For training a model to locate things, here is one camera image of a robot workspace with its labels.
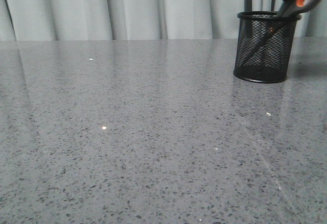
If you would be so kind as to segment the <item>grey orange handled scissors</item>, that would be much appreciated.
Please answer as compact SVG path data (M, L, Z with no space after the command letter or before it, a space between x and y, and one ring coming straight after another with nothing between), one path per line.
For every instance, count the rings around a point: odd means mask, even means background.
M321 0L289 0L283 2L276 17L290 19L300 13L309 12L315 8L320 1Z

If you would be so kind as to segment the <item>black mesh pen bucket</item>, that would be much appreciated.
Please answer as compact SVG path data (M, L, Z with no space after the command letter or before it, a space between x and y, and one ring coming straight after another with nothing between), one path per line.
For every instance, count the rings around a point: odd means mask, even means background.
M237 14L240 21L233 74L256 83L280 83L287 77L300 15L277 17L274 11Z

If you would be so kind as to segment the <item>grey pleated curtain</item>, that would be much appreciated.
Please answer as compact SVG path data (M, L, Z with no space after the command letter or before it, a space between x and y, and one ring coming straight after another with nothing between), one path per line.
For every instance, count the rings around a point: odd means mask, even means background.
M1 0L2 41L218 39L281 0Z

